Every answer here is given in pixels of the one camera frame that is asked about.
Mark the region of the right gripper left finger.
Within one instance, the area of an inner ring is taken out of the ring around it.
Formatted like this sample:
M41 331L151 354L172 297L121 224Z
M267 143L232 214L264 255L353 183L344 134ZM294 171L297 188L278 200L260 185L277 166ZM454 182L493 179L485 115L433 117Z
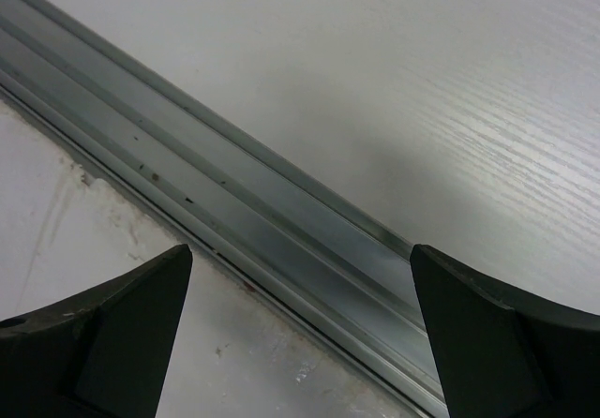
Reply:
M1 322L4 417L153 417L192 254L170 248L86 291Z

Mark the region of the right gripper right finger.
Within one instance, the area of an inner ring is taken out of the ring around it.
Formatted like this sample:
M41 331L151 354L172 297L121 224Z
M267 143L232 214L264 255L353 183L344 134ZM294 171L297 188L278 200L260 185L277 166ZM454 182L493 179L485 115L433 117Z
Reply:
M432 246L414 246L410 264L450 416L598 416L598 316Z

